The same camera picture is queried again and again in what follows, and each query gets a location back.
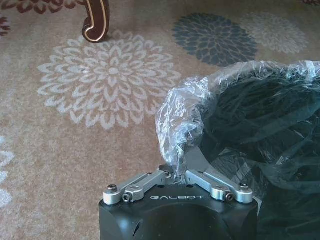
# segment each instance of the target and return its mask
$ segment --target black trash can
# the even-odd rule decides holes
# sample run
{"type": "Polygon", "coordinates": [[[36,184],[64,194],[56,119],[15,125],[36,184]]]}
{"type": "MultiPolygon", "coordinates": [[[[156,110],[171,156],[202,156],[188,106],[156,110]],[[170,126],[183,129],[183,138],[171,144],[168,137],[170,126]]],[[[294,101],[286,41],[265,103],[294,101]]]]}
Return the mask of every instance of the black trash can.
{"type": "Polygon", "coordinates": [[[258,238],[320,239],[320,62],[237,63],[169,91],[156,116],[160,151],[184,182],[185,155],[262,201],[258,238]]]}

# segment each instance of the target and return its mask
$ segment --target floor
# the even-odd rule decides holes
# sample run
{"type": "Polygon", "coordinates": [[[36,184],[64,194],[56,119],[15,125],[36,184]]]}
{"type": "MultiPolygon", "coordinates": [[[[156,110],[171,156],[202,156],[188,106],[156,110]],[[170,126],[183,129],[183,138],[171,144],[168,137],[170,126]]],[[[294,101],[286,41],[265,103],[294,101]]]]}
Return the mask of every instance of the floor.
{"type": "Polygon", "coordinates": [[[320,60],[320,0],[0,0],[0,238],[99,239],[110,183],[163,163],[155,112],[189,76],[320,60]]]}

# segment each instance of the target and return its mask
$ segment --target clear plastic bag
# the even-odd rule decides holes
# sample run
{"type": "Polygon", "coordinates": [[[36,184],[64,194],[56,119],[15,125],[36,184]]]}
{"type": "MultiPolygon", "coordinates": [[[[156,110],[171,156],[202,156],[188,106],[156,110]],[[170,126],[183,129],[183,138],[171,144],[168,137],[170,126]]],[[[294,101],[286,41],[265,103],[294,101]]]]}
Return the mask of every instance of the clear plastic bag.
{"type": "Polygon", "coordinates": [[[263,200],[260,239],[320,236],[320,62],[240,62],[189,78],[168,93],[156,130],[176,183],[199,146],[250,185],[263,200]]]}

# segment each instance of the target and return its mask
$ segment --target gray floral pattern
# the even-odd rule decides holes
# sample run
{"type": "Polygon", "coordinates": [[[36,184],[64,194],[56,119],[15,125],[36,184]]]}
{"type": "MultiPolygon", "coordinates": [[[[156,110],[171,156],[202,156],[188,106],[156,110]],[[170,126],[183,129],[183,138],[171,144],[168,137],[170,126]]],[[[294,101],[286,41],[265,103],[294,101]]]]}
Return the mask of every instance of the gray floral pattern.
{"type": "Polygon", "coordinates": [[[194,13],[173,28],[176,43],[210,65],[226,67],[255,59],[257,43],[238,24],[222,16],[194,13]]]}

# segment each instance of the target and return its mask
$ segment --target wooden furniture leg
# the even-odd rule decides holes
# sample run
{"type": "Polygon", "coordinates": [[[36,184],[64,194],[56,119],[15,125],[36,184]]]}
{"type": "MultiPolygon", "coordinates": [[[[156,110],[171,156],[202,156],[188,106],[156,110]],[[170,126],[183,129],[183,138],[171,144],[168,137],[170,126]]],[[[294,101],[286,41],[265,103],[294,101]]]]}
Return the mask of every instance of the wooden furniture leg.
{"type": "Polygon", "coordinates": [[[105,39],[109,30],[109,0],[86,0],[88,17],[84,20],[82,35],[91,43],[105,39]]]}

